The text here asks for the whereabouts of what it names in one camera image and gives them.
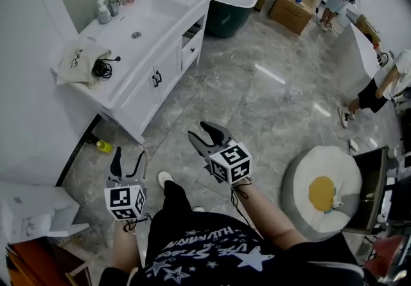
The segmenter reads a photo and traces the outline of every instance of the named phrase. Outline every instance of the cabinet door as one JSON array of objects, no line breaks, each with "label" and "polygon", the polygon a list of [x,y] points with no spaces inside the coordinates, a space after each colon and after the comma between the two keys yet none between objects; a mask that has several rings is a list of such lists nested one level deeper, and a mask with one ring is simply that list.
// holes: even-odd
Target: cabinet door
[{"label": "cabinet door", "polygon": [[154,66],[155,76],[159,81],[159,93],[164,100],[174,85],[179,81],[181,69],[181,39]]},{"label": "cabinet door", "polygon": [[121,108],[132,125],[141,133],[160,106],[158,86],[151,69]]}]

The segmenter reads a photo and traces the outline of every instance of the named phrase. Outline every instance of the freestanding bathtub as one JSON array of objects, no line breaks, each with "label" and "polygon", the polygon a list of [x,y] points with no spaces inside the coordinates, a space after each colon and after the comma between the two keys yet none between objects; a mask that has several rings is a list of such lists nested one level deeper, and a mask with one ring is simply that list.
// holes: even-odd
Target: freestanding bathtub
[{"label": "freestanding bathtub", "polygon": [[249,18],[257,0],[212,0],[205,32],[214,37],[234,36]]}]

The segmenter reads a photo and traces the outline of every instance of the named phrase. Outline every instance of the bathroom vanity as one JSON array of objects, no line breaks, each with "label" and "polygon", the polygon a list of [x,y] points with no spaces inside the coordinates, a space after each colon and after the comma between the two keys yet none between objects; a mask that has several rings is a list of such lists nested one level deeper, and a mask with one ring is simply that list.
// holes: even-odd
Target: bathroom vanity
[{"label": "bathroom vanity", "polygon": [[80,38],[112,50],[112,76],[89,89],[72,86],[116,120],[136,141],[167,95],[199,61],[210,0],[136,0],[108,24],[93,20]]}]

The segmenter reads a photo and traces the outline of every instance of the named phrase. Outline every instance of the gray tile floor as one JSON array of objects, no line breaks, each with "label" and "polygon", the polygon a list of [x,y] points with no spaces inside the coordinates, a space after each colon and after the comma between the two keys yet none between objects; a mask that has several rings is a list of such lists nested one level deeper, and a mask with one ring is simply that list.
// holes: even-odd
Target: gray tile floor
[{"label": "gray tile floor", "polygon": [[[391,102],[375,115],[359,112],[346,130],[340,126],[337,108],[344,97],[337,87],[332,54],[337,36],[324,33],[314,21],[298,36],[254,13],[234,38],[205,37],[199,65],[188,69],[143,134],[150,160],[146,211],[153,215],[161,209],[164,197],[157,173],[167,170],[183,186],[192,206],[240,219],[229,187],[207,174],[188,141],[189,130],[207,138],[200,129],[202,120],[227,126],[244,142],[253,156],[255,183],[275,204],[288,163],[304,149],[335,145],[347,152],[347,141],[354,136],[370,146],[372,138],[378,146],[396,147],[399,123]],[[114,122],[101,121],[94,133],[121,146],[130,157],[138,156],[138,144]],[[86,145],[64,182],[82,206],[78,220],[91,224],[70,243],[104,253],[103,261],[113,222],[103,194],[108,164],[105,154]],[[137,228],[144,254],[149,224]]]}]

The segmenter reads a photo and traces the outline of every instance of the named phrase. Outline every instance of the yellow bottle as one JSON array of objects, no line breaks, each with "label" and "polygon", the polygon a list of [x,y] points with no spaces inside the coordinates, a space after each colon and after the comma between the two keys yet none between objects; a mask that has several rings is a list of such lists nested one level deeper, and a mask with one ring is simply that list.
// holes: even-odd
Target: yellow bottle
[{"label": "yellow bottle", "polygon": [[109,154],[111,150],[113,150],[113,146],[110,143],[107,143],[106,141],[98,140],[97,144],[97,149]]}]

